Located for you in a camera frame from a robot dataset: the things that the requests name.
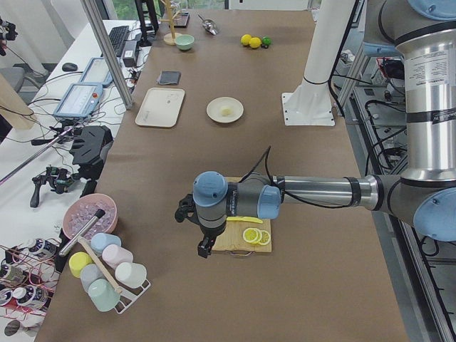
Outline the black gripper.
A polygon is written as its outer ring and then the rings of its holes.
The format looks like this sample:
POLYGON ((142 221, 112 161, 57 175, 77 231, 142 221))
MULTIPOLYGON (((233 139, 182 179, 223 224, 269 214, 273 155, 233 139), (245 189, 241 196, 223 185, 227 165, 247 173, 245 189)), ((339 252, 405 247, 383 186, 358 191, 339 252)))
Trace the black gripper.
POLYGON ((193 200, 192 194, 186 194, 179 201, 175 212, 175 220, 179 223, 188 219, 191 223, 199 226, 203 233, 203 240, 197 246, 197 253, 200 257, 207 258, 212 253, 216 239, 221 235, 226 227, 227 216, 223 214, 216 219, 203 219, 197 213, 197 205, 193 200))

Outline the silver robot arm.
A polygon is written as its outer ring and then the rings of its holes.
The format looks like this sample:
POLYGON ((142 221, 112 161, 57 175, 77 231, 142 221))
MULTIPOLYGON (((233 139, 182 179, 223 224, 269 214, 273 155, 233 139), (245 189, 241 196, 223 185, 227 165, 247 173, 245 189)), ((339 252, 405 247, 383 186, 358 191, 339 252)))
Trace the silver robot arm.
POLYGON ((406 58, 455 43, 454 1, 369 1, 363 50, 406 58))
POLYGON ((405 59, 408 165, 399 175, 318 178, 258 175, 229 182, 198 175, 175 219, 197 224, 208 257, 228 217, 274 219, 285 202, 385 212, 432 239, 455 239, 455 3, 369 1, 364 41, 405 59))

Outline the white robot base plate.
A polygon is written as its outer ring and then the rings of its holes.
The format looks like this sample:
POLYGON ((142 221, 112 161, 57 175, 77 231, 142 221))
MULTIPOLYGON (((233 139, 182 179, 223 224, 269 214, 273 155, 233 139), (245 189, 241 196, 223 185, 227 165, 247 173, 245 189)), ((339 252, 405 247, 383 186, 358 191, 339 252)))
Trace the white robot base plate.
POLYGON ((282 112, 286 126, 334 126, 332 102, 328 93, 282 93, 282 112))

